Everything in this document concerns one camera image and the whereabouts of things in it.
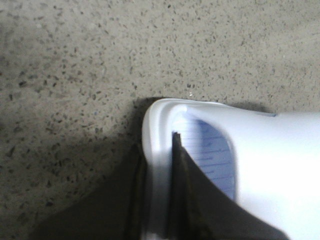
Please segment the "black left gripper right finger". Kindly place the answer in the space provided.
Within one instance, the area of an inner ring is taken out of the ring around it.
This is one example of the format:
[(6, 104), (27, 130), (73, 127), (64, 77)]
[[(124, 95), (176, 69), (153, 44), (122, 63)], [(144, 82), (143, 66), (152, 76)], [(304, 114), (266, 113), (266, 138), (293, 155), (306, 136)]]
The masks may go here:
[(279, 229), (253, 216), (219, 190), (172, 136), (172, 177), (167, 237), (170, 240), (286, 240)]

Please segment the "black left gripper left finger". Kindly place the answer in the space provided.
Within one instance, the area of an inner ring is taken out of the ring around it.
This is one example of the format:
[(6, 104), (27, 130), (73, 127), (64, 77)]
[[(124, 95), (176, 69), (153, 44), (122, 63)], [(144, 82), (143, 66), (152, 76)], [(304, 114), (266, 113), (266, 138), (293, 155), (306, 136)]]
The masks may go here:
[(41, 222), (31, 240), (140, 240), (147, 163), (133, 144), (92, 193)]

